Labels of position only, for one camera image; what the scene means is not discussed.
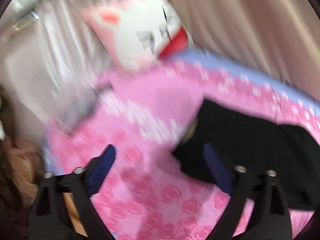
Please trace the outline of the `black pants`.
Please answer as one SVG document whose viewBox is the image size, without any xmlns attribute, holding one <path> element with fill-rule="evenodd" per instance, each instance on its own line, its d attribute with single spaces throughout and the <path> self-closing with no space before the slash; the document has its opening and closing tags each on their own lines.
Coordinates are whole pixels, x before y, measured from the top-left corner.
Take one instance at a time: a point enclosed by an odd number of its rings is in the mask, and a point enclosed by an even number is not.
<svg viewBox="0 0 320 240">
<path fill-rule="evenodd" d="M 185 138 L 173 150 L 188 176 L 234 191 L 233 168 L 279 177 L 288 206 L 319 204 L 319 144 L 304 128 L 275 124 L 204 100 Z"/>
</svg>

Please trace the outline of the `pink rose bedsheet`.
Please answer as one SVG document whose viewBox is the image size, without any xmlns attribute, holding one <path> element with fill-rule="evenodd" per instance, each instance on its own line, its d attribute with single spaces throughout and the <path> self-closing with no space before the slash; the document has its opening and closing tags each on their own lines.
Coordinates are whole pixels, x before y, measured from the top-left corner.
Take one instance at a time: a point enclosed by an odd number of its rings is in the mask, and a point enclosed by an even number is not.
<svg viewBox="0 0 320 240">
<path fill-rule="evenodd" d="M 53 174 L 85 166 L 107 145 L 116 160 L 92 202 L 116 239 L 205 239 L 229 197 L 191 179 L 171 155 L 204 97 L 246 114 L 298 124 L 319 138 L 319 102 L 208 51 L 189 49 L 151 71 L 105 72 L 113 90 L 70 135 L 52 122 L 44 161 Z"/>
</svg>

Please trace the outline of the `silver satin curtain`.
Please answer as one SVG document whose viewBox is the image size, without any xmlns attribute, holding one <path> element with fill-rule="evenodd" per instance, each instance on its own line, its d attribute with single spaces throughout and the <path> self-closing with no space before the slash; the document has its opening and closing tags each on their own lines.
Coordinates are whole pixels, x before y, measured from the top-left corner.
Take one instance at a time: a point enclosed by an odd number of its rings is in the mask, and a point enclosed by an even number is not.
<svg viewBox="0 0 320 240">
<path fill-rule="evenodd" d="M 10 1 L 1 17 L 1 84 L 18 137 L 39 142 L 61 89 L 109 67 L 106 49 L 82 19 L 85 9 L 107 1 Z"/>
</svg>

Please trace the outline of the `beige curtain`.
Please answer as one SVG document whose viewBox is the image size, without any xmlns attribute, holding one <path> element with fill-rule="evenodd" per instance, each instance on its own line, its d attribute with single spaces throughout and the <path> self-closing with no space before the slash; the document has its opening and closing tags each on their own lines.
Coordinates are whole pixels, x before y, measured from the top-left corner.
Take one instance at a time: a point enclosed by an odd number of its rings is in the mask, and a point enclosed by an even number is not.
<svg viewBox="0 0 320 240">
<path fill-rule="evenodd" d="M 170 0 L 196 45 L 319 97 L 319 17 L 308 0 Z"/>
</svg>

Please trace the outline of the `white cartoon cat pillow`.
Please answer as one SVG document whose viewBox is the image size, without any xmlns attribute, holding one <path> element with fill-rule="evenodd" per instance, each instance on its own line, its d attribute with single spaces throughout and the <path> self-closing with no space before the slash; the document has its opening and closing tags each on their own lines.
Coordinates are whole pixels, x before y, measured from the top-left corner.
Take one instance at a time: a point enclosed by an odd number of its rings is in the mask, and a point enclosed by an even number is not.
<svg viewBox="0 0 320 240">
<path fill-rule="evenodd" d="M 82 17 L 121 72 L 141 72 L 189 45 L 168 0 L 112 0 L 85 10 Z"/>
</svg>

